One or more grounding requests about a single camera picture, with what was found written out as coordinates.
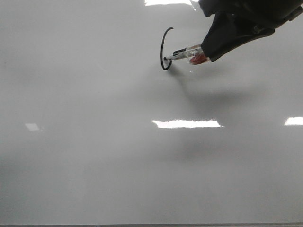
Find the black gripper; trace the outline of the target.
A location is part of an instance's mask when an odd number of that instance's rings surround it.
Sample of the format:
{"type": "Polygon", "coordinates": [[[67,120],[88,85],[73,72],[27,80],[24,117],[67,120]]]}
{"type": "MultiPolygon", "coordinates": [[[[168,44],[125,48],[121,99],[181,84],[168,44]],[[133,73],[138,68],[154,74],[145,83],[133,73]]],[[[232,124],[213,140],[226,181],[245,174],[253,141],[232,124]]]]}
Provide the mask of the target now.
{"type": "Polygon", "coordinates": [[[215,14],[201,44],[211,62],[246,43],[271,36],[275,28],[303,12],[301,0],[200,0],[198,4],[206,17],[215,14]],[[253,33],[252,22],[267,28],[253,33]]]}

